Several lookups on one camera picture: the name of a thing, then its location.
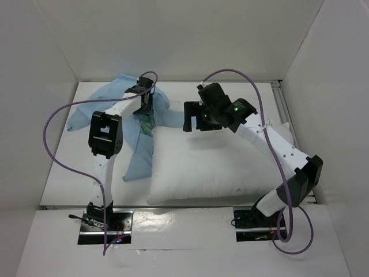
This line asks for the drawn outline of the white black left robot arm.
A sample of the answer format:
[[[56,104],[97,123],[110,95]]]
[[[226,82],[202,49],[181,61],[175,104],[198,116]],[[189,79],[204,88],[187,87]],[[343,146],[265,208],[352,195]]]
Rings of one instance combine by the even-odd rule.
[[[125,90],[124,100],[92,114],[88,145],[95,163],[94,195],[86,216],[101,230],[108,230],[114,223],[111,185],[115,159],[123,147],[123,122],[134,113],[152,111],[154,87],[153,80],[139,77],[134,86]]]

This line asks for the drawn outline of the light blue pillowcase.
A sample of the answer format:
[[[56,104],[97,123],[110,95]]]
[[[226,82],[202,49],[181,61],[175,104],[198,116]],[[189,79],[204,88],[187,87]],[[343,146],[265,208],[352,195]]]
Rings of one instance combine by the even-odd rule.
[[[90,100],[122,98],[125,91],[136,84],[136,78],[120,74],[107,85],[99,88]],[[113,102],[84,103],[76,108],[67,122],[67,130],[73,132],[87,127],[91,123],[94,111],[104,111]],[[153,93],[153,114],[132,114],[123,122],[123,138],[133,150],[133,156],[123,180],[125,182],[148,178],[152,175],[153,136],[156,126],[183,128],[184,112],[170,109],[170,101],[166,94],[156,88]]]

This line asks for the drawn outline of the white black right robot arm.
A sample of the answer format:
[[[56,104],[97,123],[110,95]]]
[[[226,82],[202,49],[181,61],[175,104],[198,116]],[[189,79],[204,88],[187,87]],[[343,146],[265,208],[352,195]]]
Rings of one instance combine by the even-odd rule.
[[[265,226],[272,216],[291,205],[298,207],[317,186],[323,167],[322,159],[298,150],[279,135],[247,100],[230,100],[218,83],[199,85],[197,102],[184,103],[183,131],[192,131],[192,119],[200,131],[228,128],[246,139],[263,154],[271,154],[282,170],[279,187],[261,197],[253,206],[252,220]]]

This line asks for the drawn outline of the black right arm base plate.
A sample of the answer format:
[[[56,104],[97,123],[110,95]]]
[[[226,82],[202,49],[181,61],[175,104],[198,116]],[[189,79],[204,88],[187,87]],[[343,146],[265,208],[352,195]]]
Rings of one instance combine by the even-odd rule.
[[[235,228],[237,242],[271,241],[277,232],[280,211],[270,217],[251,207],[235,207],[231,225]]]

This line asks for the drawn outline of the white pillow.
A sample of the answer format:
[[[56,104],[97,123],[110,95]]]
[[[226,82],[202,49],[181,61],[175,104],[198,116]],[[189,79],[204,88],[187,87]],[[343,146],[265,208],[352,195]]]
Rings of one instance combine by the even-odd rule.
[[[272,155],[264,155],[229,129],[153,130],[149,205],[250,204],[281,183]]]

